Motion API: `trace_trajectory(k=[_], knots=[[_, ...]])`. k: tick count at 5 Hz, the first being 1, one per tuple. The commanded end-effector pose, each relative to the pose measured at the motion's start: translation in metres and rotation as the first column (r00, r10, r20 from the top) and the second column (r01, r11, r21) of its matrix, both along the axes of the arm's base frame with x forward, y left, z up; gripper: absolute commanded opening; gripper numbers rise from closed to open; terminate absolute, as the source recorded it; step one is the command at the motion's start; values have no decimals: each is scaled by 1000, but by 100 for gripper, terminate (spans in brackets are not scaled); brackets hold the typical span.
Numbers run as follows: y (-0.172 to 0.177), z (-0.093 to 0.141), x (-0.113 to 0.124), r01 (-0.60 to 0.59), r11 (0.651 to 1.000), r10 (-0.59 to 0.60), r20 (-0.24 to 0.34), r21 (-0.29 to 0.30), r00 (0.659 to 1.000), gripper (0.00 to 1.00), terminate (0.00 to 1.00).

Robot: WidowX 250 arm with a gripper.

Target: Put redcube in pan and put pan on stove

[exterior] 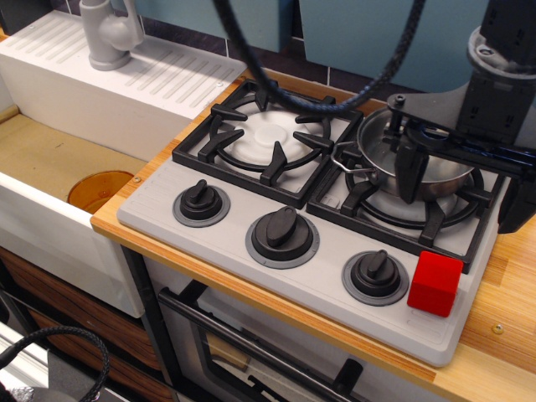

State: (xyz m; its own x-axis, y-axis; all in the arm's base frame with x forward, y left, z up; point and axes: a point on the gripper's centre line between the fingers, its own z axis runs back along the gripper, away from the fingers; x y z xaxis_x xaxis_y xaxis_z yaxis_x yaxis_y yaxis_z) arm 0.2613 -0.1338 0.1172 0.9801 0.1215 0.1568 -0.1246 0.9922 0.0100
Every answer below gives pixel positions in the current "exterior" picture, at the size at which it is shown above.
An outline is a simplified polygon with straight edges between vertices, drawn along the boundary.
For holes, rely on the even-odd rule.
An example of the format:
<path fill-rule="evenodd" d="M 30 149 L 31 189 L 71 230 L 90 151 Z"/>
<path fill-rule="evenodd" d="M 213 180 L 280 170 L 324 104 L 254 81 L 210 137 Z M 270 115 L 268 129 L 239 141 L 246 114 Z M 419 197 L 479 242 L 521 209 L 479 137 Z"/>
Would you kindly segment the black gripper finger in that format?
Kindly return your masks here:
<path fill-rule="evenodd" d="M 535 215 L 535 166 L 500 162 L 500 175 L 510 177 L 498 214 L 500 235 L 517 232 Z"/>
<path fill-rule="evenodd" d="M 420 189 L 429 162 L 429 155 L 419 144 L 408 137 L 401 137 L 394 163 L 399 197 L 412 204 Z"/>

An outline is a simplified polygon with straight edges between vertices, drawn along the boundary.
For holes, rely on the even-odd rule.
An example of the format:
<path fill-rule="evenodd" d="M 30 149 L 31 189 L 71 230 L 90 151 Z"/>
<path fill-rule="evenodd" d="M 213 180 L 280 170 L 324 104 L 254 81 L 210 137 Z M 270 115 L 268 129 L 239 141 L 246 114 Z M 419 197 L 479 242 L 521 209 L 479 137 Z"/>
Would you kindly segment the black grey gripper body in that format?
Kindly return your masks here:
<path fill-rule="evenodd" d="M 535 166 L 535 3 L 491 1 L 470 36 L 467 84 L 443 93 L 392 95 L 390 133 L 430 157 L 499 173 Z"/>

